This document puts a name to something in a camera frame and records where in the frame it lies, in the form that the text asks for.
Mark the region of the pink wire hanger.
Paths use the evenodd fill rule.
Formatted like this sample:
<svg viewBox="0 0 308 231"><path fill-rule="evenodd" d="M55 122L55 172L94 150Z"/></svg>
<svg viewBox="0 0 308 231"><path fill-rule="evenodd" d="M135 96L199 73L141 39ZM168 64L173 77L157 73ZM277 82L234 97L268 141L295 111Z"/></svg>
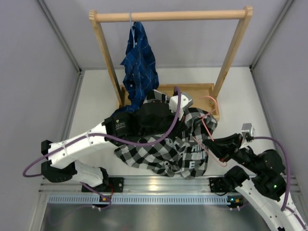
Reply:
<svg viewBox="0 0 308 231"><path fill-rule="evenodd" d="M203 124L205 130L207 131L207 134L208 134L208 136L210 137L211 141L215 141L214 138L213 138L213 136L212 136L212 133L209 131L209 129L208 129L206 123L205 123L205 119L206 119L209 115L211 115L214 111L216 111L216 109L218 108L218 102L217 102L217 100L216 100L215 98L213 98L212 96L209 96L209 95L205 95L205 96L200 97L200 99L203 99L203 98L208 98L208 99L212 100L212 101L214 102L214 109L212 109L210 112L207 112L207 113L204 114L204 115L199 115L199 116L197 116L196 118L198 118L198 119L200 119L200 120L202 121L202 124ZM206 148L206 147L204 146L203 143L199 142L199 141L197 140L196 137L193 137L193 139L194 139L195 142L206 152L208 158L209 158L209 157L212 157L212 159L213 159L216 163L218 163L221 167L227 167L227 166L228 166L227 163L226 163L225 165L223 165L222 162L220 162L220 161L208 150L208 148Z"/></svg>

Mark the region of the black white checkered shirt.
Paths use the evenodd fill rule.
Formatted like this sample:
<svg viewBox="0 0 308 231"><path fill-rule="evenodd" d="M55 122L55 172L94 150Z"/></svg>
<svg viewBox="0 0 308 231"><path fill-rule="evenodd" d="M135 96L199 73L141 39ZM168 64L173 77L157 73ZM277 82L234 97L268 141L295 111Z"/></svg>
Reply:
<svg viewBox="0 0 308 231"><path fill-rule="evenodd" d="M160 176L180 175L193 179L205 174L208 164L206 152L195 142L210 139L202 121L197 116L206 114L200 108L189 107L184 111L184 131L176 137L167 137L153 146L138 147L121 145L114 154L130 167L149 169ZM213 134L218 122L209 115L205 119L209 131Z"/></svg>

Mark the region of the blue plaid shirt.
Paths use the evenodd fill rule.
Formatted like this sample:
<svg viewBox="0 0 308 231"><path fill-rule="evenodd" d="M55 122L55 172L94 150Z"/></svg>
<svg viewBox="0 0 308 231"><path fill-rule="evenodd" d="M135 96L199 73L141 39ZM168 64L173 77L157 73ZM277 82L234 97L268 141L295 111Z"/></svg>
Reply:
<svg viewBox="0 0 308 231"><path fill-rule="evenodd" d="M155 67L156 60L146 31L141 22L134 22L133 28L135 30L135 48L133 48L130 32L126 57L121 63L125 68L123 84L131 104L120 107L115 110L115 113L136 111L143 104L147 94L159 86Z"/></svg>

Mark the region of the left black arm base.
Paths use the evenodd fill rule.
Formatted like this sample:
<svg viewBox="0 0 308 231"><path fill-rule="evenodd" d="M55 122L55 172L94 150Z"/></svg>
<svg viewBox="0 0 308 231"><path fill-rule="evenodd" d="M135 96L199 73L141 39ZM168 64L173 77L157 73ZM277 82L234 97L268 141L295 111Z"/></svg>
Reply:
<svg viewBox="0 0 308 231"><path fill-rule="evenodd" d="M97 187L99 192L103 193L122 193L124 187L123 177L109 177L106 169L101 168L103 174L103 182Z"/></svg>

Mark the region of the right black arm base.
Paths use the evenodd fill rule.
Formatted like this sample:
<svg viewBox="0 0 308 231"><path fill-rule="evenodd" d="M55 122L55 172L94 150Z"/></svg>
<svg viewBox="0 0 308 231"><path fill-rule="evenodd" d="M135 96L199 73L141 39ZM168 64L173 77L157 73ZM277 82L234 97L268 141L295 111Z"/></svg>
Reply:
<svg viewBox="0 0 308 231"><path fill-rule="evenodd" d="M227 193L236 192L232 183L225 177L209 178L209 186L212 193L220 196L226 195Z"/></svg>

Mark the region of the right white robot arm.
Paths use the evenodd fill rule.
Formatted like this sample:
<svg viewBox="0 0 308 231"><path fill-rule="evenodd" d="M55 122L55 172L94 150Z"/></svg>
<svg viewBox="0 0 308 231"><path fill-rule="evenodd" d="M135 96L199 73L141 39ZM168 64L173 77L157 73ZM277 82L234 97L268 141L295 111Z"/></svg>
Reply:
<svg viewBox="0 0 308 231"><path fill-rule="evenodd" d="M272 231L306 231L308 226L290 194L291 178L282 175L288 167L277 151L268 149L255 154L250 146L241 146L244 141L255 139L244 132L202 142L220 162L234 160L237 163L223 177L210 179L211 192L218 195L240 193Z"/></svg>

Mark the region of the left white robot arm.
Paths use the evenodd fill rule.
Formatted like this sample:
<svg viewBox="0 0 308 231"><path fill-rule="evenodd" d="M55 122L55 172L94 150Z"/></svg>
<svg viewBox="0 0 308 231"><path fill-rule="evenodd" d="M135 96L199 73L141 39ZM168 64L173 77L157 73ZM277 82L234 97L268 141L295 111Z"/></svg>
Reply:
<svg viewBox="0 0 308 231"><path fill-rule="evenodd" d="M74 180L93 188L107 186L106 169L83 164L79 159L110 145L137 145L146 135L171 132L182 115L183 109L177 103L153 101L133 113L116 113L93 129L61 143L44 141L41 147L48 160L41 164L41 173L52 183Z"/></svg>

